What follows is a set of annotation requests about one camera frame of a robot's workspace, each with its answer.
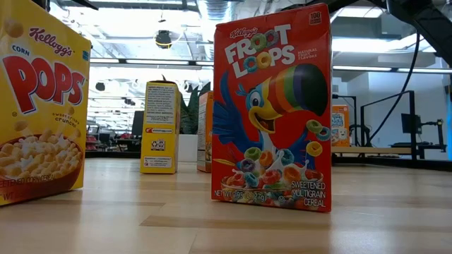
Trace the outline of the orange Mini-Wheats cereal box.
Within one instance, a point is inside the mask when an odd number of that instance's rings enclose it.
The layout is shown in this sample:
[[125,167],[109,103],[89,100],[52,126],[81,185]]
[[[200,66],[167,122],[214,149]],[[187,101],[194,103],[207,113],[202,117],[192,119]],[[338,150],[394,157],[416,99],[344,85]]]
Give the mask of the orange Mini-Wheats cereal box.
[[212,168],[213,91],[199,98],[197,169],[210,173]]
[[333,105],[331,142],[333,147],[350,146],[350,110],[347,105]]

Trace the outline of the red Froot Loops cereal box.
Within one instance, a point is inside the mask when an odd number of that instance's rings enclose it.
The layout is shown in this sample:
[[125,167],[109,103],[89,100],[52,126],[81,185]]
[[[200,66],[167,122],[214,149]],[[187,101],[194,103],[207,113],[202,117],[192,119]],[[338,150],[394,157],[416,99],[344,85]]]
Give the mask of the red Froot Loops cereal box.
[[221,23],[214,53],[212,199],[330,212],[327,5]]

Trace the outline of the yellow Corn Pops cereal box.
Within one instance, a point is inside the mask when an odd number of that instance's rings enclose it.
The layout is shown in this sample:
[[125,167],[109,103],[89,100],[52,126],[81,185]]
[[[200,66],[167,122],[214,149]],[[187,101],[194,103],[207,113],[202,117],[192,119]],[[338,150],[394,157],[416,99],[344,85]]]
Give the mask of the yellow Corn Pops cereal box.
[[83,186],[91,43],[0,0],[0,207]]
[[175,174],[178,162],[181,94],[170,81],[149,81],[141,140],[142,174]]

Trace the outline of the black-framed wooden shelf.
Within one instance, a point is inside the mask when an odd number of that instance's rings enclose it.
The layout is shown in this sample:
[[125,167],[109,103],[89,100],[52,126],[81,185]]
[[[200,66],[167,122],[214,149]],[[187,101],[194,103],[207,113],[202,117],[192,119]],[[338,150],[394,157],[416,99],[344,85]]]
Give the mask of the black-framed wooden shelf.
[[364,130],[361,130],[361,146],[354,147],[332,147],[331,151],[333,153],[352,153],[359,154],[363,158],[365,158],[365,154],[399,154],[399,155],[410,155],[411,160],[417,160],[417,141],[416,141],[416,120],[415,120],[415,93],[412,90],[407,90],[404,92],[400,92],[395,95],[391,95],[389,97],[384,97],[383,99],[376,100],[374,102],[370,102],[368,104],[364,104],[360,107],[360,125],[364,127],[364,110],[366,107],[371,106],[373,104],[377,104],[382,101],[386,101],[388,99],[392,99],[394,97],[401,98],[404,94],[409,95],[409,109],[410,109],[410,147],[370,147],[364,141]]

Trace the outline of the green plant in white pot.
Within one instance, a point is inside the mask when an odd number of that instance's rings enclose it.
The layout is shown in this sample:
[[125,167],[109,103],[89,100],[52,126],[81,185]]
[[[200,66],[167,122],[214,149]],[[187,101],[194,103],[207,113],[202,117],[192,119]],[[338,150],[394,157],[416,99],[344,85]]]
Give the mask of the green plant in white pot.
[[180,162],[196,162],[198,150],[198,112],[199,99],[201,95],[211,91],[211,84],[195,85],[184,82],[183,91],[189,95],[188,102],[184,96],[180,99],[180,124],[179,124],[179,144],[178,156]]

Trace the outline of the black monitor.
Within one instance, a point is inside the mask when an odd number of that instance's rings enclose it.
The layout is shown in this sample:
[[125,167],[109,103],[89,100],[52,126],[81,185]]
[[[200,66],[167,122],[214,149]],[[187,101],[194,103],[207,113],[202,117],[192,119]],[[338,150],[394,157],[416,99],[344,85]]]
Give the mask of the black monitor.
[[143,134],[143,117],[144,111],[135,111],[133,116],[133,123],[131,134],[134,136],[139,136]]
[[[415,127],[412,127],[412,120],[415,122]],[[419,115],[411,116],[410,114],[401,114],[402,130],[404,133],[414,132],[416,134],[422,133],[421,118]]]

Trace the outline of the black ceiling dome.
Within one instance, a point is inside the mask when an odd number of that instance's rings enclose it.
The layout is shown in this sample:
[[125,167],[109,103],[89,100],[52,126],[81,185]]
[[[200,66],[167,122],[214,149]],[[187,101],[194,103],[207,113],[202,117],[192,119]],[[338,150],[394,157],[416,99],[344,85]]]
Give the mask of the black ceiling dome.
[[159,30],[155,36],[155,44],[161,49],[169,49],[172,46],[172,38],[169,30]]

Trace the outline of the black desk stand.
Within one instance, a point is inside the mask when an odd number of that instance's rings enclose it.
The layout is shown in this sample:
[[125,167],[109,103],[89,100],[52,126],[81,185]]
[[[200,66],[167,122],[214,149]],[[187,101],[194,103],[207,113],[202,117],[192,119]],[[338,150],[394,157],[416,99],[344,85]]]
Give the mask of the black desk stand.
[[444,135],[443,135],[443,124],[444,121],[442,119],[437,119],[436,121],[428,121],[422,123],[423,126],[436,126],[437,133],[438,133],[438,143],[429,143],[427,141],[421,141],[420,143],[416,143],[416,154],[420,159],[425,158],[425,151],[426,150],[439,150],[440,152],[446,152],[447,145],[444,142]]

